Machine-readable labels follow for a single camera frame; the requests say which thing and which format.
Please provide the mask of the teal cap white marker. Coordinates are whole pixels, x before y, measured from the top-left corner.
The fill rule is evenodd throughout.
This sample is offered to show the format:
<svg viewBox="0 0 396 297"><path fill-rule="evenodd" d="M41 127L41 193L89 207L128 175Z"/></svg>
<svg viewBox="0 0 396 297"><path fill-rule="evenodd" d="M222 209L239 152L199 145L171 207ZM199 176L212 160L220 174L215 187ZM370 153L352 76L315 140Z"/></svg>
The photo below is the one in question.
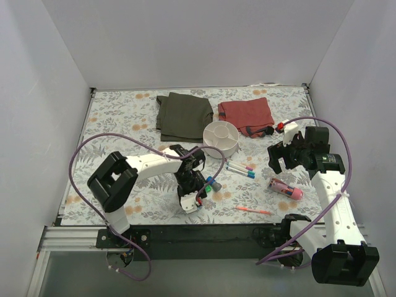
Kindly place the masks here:
<svg viewBox="0 0 396 297"><path fill-rule="evenodd" d="M249 169L246 169L246 168L244 168L242 166L238 166L238 165L235 165L233 163L227 163L226 165L227 165L228 168L232 168L234 170L238 170L240 172L246 173L249 176L255 176L255 173L253 171L251 171Z"/></svg>

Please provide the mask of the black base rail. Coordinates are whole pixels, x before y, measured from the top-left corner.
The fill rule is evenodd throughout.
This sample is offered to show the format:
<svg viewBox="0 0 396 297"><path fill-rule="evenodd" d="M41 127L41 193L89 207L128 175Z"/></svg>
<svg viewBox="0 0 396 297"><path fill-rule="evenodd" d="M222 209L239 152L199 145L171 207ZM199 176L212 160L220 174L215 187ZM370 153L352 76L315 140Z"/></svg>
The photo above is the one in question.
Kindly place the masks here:
<svg viewBox="0 0 396 297"><path fill-rule="evenodd" d="M283 223L132 225L123 236L152 260L261 259L291 238Z"/></svg>

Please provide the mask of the red folded cloth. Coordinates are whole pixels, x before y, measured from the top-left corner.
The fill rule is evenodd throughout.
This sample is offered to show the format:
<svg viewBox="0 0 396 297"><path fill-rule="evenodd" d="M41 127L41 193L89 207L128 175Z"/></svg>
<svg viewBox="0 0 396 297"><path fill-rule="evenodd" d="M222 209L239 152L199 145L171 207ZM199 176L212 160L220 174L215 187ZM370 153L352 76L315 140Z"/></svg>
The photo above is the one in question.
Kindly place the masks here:
<svg viewBox="0 0 396 297"><path fill-rule="evenodd" d="M218 118L231 123L242 135L250 138L271 136L275 131L266 97L219 103Z"/></svg>

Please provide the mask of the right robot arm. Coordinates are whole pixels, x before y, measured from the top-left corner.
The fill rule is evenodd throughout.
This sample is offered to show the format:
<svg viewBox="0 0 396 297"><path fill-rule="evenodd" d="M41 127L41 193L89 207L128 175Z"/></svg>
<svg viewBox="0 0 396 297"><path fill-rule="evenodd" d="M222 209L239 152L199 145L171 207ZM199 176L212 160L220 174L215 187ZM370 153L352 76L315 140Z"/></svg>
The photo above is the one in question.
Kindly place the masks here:
<svg viewBox="0 0 396 297"><path fill-rule="evenodd" d="M363 286L379 262L376 247L367 245L357 227L348 194L345 167L338 154L330 152L329 130L308 126L301 132L295 122L280 123L283 140L268 148L269 166L281 172L302 166L308 173L324 211L322 236L308 217L290 214L281 222L280 238L287 246L299 244L311 258L311 270L317 283Z"/></svg>

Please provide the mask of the floral table mat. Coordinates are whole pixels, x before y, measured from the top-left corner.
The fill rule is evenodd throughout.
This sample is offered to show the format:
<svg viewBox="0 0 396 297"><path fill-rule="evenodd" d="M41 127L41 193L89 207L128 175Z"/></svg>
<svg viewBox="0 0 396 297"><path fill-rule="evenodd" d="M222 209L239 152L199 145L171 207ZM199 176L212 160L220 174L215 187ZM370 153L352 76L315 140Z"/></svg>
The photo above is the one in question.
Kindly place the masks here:
<svg viewBox="0 0 396 297"><path fill-rule="evenodd" d="M61 223L67 225L101 225L101 207L93 198L87 180L101 162L114 151L123 155L144 155L150 149L163 150L168 142L160 140L156 129L158 95L167 90L97 92L92 98L83 138L87 144L75 161L75 187L69 190ZM311 107L302 87L207 88L185 90L185 94L209 100L212 108L224 101L248 101L266 97L275 122L299 118L301 127L313 125ZM213 176L222 188L210 192L202 207L186 214L180 207L173 175L163 174L137 183L126 202L126 215L131 224L200 224L200 223L278 223L289 213L315 218L321 207L309 175L302 167L283 170L278 178L300 188L304 196L294 201L268 188L274 177L268 166L267 147L282 139L274 134L263 138L239 138L232 159L254 169L251 179L226 169L220 161L208 157L203 175ZM265 210L272 215L236 210L235 207Z"/></svg>

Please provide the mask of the pink cap white marker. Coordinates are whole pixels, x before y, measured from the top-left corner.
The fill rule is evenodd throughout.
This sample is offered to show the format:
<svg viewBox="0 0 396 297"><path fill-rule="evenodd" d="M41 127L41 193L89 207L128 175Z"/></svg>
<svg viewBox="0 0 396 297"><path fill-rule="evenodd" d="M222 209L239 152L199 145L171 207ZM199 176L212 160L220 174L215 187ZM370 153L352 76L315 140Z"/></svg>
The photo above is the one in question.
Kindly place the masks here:
<svg viewBox="0 0 396 297"><path fill-rule="evenodd" d="M251 168L251 167L249 167L249 166L247 166L247 165L244 165L244 164L237 163L237 162L232 161L232 160L227 160L227 161L226 161L226 164L227 164L228 166L232 166L232 167L234 167L234 168L239 168L239 169L241 169L241 170L254 171L253 168Z"/></svg>

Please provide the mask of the green cap black highlighter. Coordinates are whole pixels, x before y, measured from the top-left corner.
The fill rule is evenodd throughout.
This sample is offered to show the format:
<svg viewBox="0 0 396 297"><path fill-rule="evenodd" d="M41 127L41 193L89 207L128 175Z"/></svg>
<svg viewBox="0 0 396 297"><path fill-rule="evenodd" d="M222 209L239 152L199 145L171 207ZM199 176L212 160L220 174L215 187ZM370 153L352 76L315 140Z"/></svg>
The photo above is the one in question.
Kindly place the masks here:
<svg viewBox="0 0 396 297"><path fill-rule="evenodd" d="M206 193L208 194L208 193L210 193L210 192L213 192L214 190L213 190L213 187L212 187L211 185L207 185L207 186L205 187L205 191L206 191Z"/></svg>

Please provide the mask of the white round divided organizer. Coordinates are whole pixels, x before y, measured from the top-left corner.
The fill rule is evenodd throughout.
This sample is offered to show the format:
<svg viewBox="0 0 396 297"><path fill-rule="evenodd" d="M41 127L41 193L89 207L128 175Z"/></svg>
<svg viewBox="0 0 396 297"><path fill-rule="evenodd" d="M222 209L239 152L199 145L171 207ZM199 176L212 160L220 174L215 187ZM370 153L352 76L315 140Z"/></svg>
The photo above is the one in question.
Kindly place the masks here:
<svg viewBox="0 0 396 297"><path fill-rule="evenodd" d="M226 121L214 121L203 132L203 145L222 151L225 158L232 156L239 147L239 131Z"/></svg>

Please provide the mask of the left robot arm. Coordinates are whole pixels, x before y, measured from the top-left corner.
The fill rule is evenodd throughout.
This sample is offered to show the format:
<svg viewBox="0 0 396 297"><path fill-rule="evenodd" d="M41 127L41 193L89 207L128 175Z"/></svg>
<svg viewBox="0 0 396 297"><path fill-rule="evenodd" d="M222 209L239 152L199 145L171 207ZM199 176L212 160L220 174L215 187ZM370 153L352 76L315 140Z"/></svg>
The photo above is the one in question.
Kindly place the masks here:
<svg viewBox="0 0 396 297"><path fill-rule="evenodd" d="M111 153L91 175L87 186L100 203L107 224L112 227L110 240L117 247L126 247L132 239L124 204L135 183L171 173L178 182L179 204L186 214L198 210L207 197L206 180L196 168L205 163L204 152L181 145L172 145L159 154L125 157Z"/></svg>

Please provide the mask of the pink pencil case tube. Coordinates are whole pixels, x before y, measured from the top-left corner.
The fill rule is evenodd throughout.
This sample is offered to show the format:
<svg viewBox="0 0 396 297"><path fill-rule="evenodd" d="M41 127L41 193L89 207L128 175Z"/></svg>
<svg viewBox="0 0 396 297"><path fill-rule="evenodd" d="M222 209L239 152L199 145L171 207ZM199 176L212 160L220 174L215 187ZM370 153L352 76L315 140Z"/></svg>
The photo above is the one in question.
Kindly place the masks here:
<svg viewBox="0 0 396 297"><path fill-rule="evenodd" d="M270 180L268 188L293 200L299 201L303 198L303 191L301 189L289 186L277 178Z"/></svg>

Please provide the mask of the orange pink pen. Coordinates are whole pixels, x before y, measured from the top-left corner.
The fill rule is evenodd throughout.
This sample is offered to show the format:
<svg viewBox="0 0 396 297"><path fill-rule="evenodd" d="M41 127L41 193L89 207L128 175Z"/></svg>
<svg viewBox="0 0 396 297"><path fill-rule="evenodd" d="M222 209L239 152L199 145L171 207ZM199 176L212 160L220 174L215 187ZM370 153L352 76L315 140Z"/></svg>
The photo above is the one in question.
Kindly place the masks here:
<svg viewBox="0 0 396 297"><path fill-rule="evenodd" d="M264 214L264 215L272 215L271 212L265 211L265 210L249 209L249 208L240 207L240 206L236 206L235 209L243 211L243 212L259 213L259 214Z"/></svg>

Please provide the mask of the blue and grey stubby marker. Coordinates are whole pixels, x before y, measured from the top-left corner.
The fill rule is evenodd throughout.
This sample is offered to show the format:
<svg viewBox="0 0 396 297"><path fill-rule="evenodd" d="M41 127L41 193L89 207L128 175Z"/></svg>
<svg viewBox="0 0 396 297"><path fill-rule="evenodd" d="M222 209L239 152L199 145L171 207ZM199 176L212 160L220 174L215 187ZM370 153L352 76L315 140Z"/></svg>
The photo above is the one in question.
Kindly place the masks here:
<svg viewBox="0 0 396 297"><path fill-rule="evenodd" d="M218 192L222 188L222 185L214 180L211 176L206 179L206 182L209 184L214 192Z"/></svg>

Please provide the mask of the blue cap white marker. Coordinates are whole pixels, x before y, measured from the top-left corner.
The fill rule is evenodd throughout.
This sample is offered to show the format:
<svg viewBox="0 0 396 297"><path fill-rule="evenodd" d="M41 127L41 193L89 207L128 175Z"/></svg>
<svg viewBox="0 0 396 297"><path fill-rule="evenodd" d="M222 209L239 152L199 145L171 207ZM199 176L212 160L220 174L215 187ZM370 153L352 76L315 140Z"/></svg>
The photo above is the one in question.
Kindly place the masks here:
<svg viewBox="0 0 396 297"><path fill-rule="evenodd" d="M250 171L246 171L246 170L243 171L243 170L239 170L239 169L237 169L237 168L233 168L233 167L230 167L230 166L227 166L226 169L227 169L228 171L231 171L231 172L233 172L233 173L240 174L240 175L242 175L242 176L246 176L246 177L251 178L251 179L254 179L254 178L255 178L255 174L254 174L254 173L251 173Z"/></svg>

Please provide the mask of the olive green folded cloth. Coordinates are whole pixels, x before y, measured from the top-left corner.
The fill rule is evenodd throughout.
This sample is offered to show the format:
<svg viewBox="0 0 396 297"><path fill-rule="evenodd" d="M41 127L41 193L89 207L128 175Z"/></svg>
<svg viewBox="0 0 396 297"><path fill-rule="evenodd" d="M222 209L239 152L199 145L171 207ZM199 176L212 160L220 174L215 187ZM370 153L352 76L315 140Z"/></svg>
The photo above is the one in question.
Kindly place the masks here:
<svg viewBox="0 0 396 297"><path fill-rule="evenodd" d="M203 142L204 129L213 121L208 99L171 92L158 95L157 103L156 129L162 142Z"/></svg>

